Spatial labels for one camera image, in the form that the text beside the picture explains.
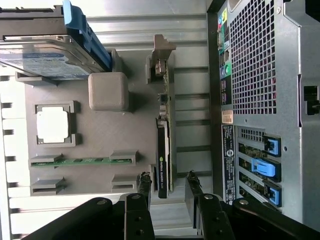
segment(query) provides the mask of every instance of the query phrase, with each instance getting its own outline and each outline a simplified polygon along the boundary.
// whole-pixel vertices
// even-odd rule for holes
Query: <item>hard drive label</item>
[[[51,80],[86,79],[89,73],[80,66],[68,63],[61,53],[11,53],[0,54],[0,61]]]
[[[225,202],[236,199],[235,136],[233,125],[222,125]]]

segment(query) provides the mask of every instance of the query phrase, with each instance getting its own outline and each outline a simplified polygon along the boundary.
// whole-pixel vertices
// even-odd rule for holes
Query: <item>perforated metal panel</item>
[[[251,127],[238,127],[238,137],[243,139],[248,139],[256,142],[263,143],[263,136],[265,131],[257,128]]]
[[[274,0],[251,0],[230,23],[234,114],[276,114]]]

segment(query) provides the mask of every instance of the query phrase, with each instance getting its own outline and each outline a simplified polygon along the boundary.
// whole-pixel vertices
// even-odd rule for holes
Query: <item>black metal arm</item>
[[[149,212],[150,186],[150,176],[143,173],[138,193],[125,194],[116,204],[103,197],[91,199],[24,240],[158,239]],[[320,240],[319,232],[258,201],[241,198],[230,206],[204,194],[193,172],[186,177],[185,203],[193,227],[205,240]]]

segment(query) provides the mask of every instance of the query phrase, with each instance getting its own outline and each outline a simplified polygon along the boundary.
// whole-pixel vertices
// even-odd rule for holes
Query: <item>computer tower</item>
[[[213,0],[207,19],[213,192],[230,204],[256,199],[319,231],[317,9]]]

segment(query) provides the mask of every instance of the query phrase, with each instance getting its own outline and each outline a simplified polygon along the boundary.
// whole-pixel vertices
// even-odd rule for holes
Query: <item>green circuit board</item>
[[[124,165],[131,164],[132,159],[110,159],[109,157],[96,158],[61,158],[54,162],[33,162],[31,167],[62,167],[83,165]]]

